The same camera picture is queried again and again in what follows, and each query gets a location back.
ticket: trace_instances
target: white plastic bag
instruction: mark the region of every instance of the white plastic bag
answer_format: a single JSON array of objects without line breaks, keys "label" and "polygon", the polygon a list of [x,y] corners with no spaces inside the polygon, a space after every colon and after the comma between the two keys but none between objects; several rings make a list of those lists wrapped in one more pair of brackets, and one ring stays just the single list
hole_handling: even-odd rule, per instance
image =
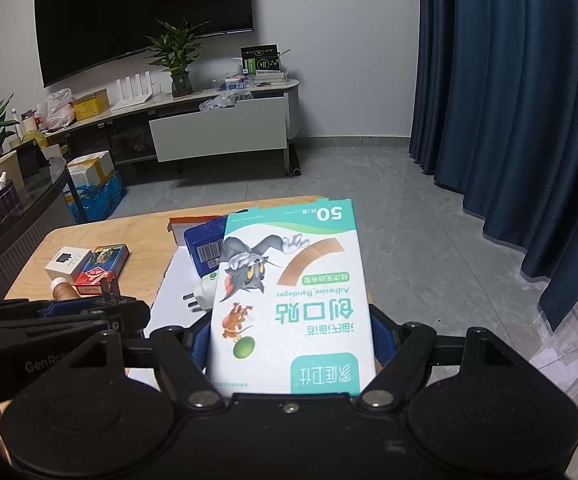
[{"label": "white plastic bag", "polygon": [[44,127],[47,130],[57,130],[69,126],[76,119],[72,102],[71,88],[63,88],[49,95],[48,99],[37,107],[37,114]]},{"label": "white plastic bag", "polygon": [[238,101],[242,99],[254,99],[253,94],[249,90],[229,90],[228,92],[220,92],[213,99],[200,104],[200,111],[217,110],[218,108],[231,108],[235,106]]}]

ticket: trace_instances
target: blue box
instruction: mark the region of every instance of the blue box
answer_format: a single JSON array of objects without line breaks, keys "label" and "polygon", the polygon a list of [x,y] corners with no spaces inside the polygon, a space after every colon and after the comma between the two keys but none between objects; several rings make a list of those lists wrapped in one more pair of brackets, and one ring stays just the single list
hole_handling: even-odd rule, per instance
[{"label": "blue box", "polygon": [[214,218],[184,232],[184,241],[200,277],[218,270],[227,217]]}]

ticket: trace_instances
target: gray floor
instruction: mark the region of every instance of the gray floor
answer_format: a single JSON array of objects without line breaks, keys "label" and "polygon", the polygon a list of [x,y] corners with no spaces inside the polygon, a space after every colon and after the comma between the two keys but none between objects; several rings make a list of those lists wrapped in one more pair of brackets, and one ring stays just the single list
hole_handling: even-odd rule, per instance
[{"label": "gray floor", "polygon": [[[114,217],[222,202],[318,194],[354,201],[366,281],[397,322],[439,333],[485,326],[578,404],[578,305],[556,333],[537,307],[547,285],[520,273],[522,252],[487,240],[459,194],[434,185],[406,148],[310,148],[303,175],[285,177],[277,152],[124,171],[128,193]],[[438,370],[436,378],[456,370]],[[578,479],[578,450],[568,470]]]}]

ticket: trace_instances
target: cartoon mouse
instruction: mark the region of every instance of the cartoon mouse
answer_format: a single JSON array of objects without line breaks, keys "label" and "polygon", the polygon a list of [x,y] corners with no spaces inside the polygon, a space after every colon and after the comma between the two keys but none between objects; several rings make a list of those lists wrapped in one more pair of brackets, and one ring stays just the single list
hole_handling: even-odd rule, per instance
[{"label": "cartoon mouse", "polygon": [[242,338],[240,334],[242,334],[246,328],[250,328],[247,326],[243,329],[242,324],[245,321],[248,311],[252,308],[252,306],[242,308],[242,305],[239,303],[234,303],[231,312],[229,312],[222,320],[222,328],[224,329],[222,337],[225,339],[230,337],[234,341],[239,341],[240,338]]},{"label": "cartoon mouse", "polygon": [[302,234],[296,234],[291,240],[278,235],[268,235],[255,247],[249,247],[242,240],[229,237],[222,244],[221,262],[227,262],[227,279],[224,280],[226,295],[220,301],[229,299],[239,290],[250,291],[255,288],[264,292],[264,264],[269,261],[264,253],[269,248],[291,254],[309,245],[302,239]]}]

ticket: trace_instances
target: barcode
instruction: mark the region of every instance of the barcode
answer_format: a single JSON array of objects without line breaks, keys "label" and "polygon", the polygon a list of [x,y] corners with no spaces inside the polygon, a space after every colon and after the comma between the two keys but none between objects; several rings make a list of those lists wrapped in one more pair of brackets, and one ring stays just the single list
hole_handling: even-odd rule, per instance
[{"label": "barcode", "polygon": [[210,242],[208,244],[201,245],[197,249],[198,256],[200,256],[200,261],[202,263],[206,262],[207,260],[220,260],[220,255],[222,254],[222,240],[216,240],[214,242]]}]

